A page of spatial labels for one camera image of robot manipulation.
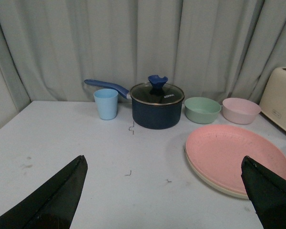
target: green bowl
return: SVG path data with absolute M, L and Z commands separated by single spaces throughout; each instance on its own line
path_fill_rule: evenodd
M 199 124 L 214 122 L 221 110 L 221 105 L 218 102 L 203 97 L 189 98 L 184 105 L 186 117 Z

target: light blue cup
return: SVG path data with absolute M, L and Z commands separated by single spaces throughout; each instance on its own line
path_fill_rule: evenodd
M 118 92 L 114 89 L 100 89 L 93 95 L 99 117 L 103 120 L 114 119 L 118 108 Z

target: saucepan handle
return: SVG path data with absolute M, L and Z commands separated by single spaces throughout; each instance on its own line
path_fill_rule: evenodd
M 103 88 L 110 88 L 110 89 L 114 89 L 117 90 L 118 93 L 125 99 L 131 99 L 130 94 L 129 94 L 129 90 L 127 90 L 126 88 L 115 84 L 115 83 L 108 83 L 108 82 L 104 82 L 104 81 L 99 81 L 99 80 L 84 80 L 85 84 L 91 85 L 91 86 L 98 86 L 98 87 L 103 87 Z

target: bowl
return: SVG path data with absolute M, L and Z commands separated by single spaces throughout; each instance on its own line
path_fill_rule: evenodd
M 261 112 L 256 103 L 241 98 L 227 98 L 223 101 L 223 116 L 236 124 L 250 124 Z
M 184 105 L 186 117 L 199 124 L 214 122 L 221 110 L 221 105 L 218 102 L 204 97 L 188 98 Z

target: pink bowl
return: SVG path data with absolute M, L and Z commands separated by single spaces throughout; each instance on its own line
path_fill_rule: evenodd
M 260 112 L 259 105 L 246 99 L 227 98 L 223 101 L 224 117 L 236 124 L 250 124 Z

